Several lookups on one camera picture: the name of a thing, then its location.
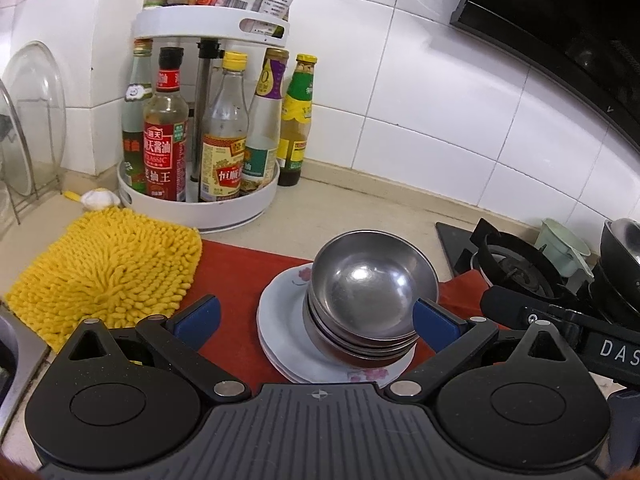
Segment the metal rimmed pot lid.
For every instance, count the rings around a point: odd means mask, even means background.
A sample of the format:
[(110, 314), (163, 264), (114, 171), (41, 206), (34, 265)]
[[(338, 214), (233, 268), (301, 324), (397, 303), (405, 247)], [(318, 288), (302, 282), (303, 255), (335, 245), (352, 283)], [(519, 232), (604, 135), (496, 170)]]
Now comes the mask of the metal rimmed pot lid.
[(9, 91), (1, 87), (1, 177), (9, 188), (21, 196), (34, 192), (32, 161), (26, 136)]

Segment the green plastic funnel cup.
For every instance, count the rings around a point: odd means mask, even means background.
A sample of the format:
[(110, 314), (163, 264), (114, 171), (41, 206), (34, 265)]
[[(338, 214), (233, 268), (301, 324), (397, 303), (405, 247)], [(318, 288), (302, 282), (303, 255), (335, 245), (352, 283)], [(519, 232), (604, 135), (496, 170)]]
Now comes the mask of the green plastic funnel cup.
[(544, 219), (535, 247), (553, 264), (563, 278), (571, 278), (582, 271), (588, 278), (593, 274), (587, 258), (591, 255), (588, 245), (562, 223)]

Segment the yellow label oil bottle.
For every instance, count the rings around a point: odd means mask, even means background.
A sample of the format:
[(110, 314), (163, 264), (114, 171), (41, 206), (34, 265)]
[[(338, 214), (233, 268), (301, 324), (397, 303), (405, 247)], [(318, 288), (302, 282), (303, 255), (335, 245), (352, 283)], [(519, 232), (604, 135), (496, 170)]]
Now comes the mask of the yellow label oil bottle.
[(296, 67), (282, 102), (280, 142), (277, 161), (278, 185), (294, 186), (302, 174), (311, 128), (314, 66), (317, 58), (310, 54), (296, 56)]

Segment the black range hood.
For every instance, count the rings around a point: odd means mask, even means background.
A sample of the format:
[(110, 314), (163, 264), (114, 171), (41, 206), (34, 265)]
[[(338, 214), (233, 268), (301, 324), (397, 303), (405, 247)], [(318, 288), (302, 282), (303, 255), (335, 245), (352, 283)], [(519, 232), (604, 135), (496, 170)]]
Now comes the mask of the black range hood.
[(639, 144), (639, 0), (460, 0), (450, 23), (536, 67)]

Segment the green glass bottle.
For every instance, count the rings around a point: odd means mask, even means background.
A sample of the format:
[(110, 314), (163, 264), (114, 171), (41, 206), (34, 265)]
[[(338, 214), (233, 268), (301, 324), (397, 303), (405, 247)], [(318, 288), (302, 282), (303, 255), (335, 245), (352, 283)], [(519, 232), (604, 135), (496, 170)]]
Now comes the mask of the green glass bottle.
[(153, 95), (152, 39), (134, 40), (134, 57), (122, 103), (122, 149), (126, 183), (144, 194), (146, 181), (143, 162), (144, 107)]

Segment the yellow label vinegar bottle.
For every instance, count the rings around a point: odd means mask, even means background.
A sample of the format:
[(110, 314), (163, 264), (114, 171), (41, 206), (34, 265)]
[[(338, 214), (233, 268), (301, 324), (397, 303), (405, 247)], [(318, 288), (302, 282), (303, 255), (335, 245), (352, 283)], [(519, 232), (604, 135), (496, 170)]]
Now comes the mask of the yellow label vinegar bottle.
[(246, 53), (224, 52), (221, 84), (207, 112), (202, 135), (198, 186), (198, 200), (202, 203), (232, 200), (240, 192), (250, 122), (244, 96), (246, 66)]

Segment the black gas stove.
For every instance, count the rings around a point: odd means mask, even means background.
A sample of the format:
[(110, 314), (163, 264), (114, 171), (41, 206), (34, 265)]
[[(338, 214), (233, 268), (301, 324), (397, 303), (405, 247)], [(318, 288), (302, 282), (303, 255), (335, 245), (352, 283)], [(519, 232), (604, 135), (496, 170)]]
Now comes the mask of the black gas stove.
[(500, 286), (596, 318), (600, 315), (587, 280), (581, 278), (578, 289), (570, 289), (570, 280), (559, 274), (540, 249), (496, 229), (486, 219), (480, 219), (472, 231), (438, 222), (436, 232), (454, 276), (474, 270), (488, 286)]

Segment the white floral plate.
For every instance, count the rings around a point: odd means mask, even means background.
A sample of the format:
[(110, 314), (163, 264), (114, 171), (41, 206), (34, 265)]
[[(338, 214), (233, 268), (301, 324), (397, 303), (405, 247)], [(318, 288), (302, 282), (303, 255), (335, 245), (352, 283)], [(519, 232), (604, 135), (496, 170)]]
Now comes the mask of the white floral plate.
[(269, 362), (296, 384), (375, 382), (385, 387), (411, 364), (414, 350), (381, 368), (359, 368), (325, 356), (312, 343), (303, 321), (311, 264), (279, 273), (262, 291), (256, 313), (258, 338)]

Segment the green label seafood sauce bottle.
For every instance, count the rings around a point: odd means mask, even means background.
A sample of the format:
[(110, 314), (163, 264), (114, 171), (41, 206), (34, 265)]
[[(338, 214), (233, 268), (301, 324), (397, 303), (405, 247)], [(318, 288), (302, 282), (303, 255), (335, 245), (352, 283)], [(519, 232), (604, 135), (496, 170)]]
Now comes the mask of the green label seafood sauce bottle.
[(245, 142), (240, 191), (254, 193), (273, 179), (279, 144), (282, 84), (288, 51), (268, 48), (262, 62), (252, 102), (250, 128)]

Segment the white rotating condiment rack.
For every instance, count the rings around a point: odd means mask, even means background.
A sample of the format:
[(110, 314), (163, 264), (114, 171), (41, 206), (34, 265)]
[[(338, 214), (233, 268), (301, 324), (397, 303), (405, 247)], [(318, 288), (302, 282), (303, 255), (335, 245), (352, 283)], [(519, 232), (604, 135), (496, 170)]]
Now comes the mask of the white rotating condiment rack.
[[(189, 39), (198, 44), (198, 76), (194, 90), (193, 125), (203, 125), (209, 97), (212, 61), (229, 40), (258, 44), (261, 47), (285, 47), (288, 23), (268, 14), (223, 6), (157, 6), (141, 11), (134, 20), (134, 38)], [(202, 233), (229, 231), (259, 218), (271, 205), (277, 183), (244, 196), (217, 203), (198, 201), (198, 182), (186, 178), (183, 202), (159, 200), (135, 191), (126, 182), (125, 167), (118, 167), (119, 196), (122, 203), (139, 214), (156, 220), (181, 224)]]

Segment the red label soy sauce bottle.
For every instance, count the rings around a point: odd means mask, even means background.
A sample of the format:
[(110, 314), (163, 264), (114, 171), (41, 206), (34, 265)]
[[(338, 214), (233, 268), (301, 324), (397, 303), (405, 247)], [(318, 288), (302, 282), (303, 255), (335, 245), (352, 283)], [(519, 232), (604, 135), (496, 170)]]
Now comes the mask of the red label soy sauce bottle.
[(162, 47), (155, 90), (143, 112), (146, 194), (159, 200), (186, 200), (186, 137), (189, 104), (183, 99), (183, 48)]

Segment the glass pot lid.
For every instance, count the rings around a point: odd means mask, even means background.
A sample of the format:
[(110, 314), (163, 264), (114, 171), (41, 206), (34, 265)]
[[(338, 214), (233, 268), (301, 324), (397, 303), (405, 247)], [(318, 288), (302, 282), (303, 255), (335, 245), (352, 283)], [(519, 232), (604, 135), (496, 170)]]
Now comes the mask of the glass pot lid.
[(40, 41), (9, 60), (1, 78), (1, 174), (28, 195), (60, 173), (66, 106), (58, 64)]

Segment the red table mat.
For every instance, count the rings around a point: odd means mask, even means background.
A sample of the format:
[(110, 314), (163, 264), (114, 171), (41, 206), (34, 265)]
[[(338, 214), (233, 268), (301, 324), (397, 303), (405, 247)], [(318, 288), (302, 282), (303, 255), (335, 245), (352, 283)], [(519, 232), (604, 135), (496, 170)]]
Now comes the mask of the red table mat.
[(221, 303), (220, 326), (198, 353), (241, 379), (253, 392), (265, 384), (285, 382), (262, 352), (256, 311), (259, 297), (272, 279), (305, 262), (206, 240), (194, 281), (180, 304), (184, 309), (205, 295), (214, 295)]

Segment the steel bowl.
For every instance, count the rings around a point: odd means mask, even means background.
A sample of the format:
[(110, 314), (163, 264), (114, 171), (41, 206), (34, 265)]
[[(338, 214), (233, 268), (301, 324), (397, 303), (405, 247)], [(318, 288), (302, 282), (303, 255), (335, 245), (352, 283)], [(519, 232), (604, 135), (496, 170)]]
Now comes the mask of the steel bowl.
[(383, 352), (370, 356), (361, 351), (352, 351), (330, 339), (321, 329), (319, 322), (311, 313), (311, 307), (303, 307), (303, 322), (307, 335), (314, 346), (326, 356), (338, 359), (344, 363), (361, 368), (384, 367), (402, 359), (410, 350), (413, 350), (418, 340), (413, 338), (408, 344), (404, 344), (399, 350)]
[(325, 314), (320, 313), (318, 300), (308, 286), (306, 292), (306, 311), (318, 331), (334, 344), (350, 352), (364, 356), (370, 353), (371, 356), (386, 356), (386, 354), (396, 354), (407, 352), (408, 348), (416, 343), (418, 335), (414, 330), (410, 330), (407, 335), (392, 339), (375, 339), (371, 337), (358, 336), (349, 333), (348, 330), (338, 327), (334, 321), (330, 321)]
[(311, 304), (334, 333), (377, 344), (414, 334), (420, 299), (436, 302), (439, 281), (431, 261), (403, 238), (357, 230), (327, 242), (314, 257)]

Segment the yellow chenille mat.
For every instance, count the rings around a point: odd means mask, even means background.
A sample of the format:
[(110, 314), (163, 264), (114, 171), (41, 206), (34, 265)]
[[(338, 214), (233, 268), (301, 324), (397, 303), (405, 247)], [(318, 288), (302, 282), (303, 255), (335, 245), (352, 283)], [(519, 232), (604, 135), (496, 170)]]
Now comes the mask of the yellow chenille mat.
[(20, 275), (6, 304), (58, 352), (87, 318), (108, 328), (169, 318), (191, 288), (202, 248), (196, 229), (124, 208), (86, 212)]

